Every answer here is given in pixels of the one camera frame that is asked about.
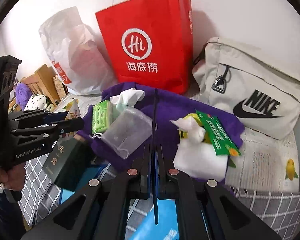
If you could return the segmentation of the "person's left hand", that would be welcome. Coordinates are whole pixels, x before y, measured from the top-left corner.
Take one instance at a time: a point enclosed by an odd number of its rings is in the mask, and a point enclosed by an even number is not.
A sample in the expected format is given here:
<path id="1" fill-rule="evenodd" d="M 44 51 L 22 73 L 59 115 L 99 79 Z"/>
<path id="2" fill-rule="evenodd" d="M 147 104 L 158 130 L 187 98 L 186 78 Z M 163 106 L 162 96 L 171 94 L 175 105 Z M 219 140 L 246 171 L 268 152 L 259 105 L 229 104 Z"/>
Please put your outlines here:
<path id="1" fill-rule="evenodd" d="M 25 185 L 25 163 L 14 166 L 9 171 L 0 168 L 0 184 L 8 190 L 21 191 Z"/>

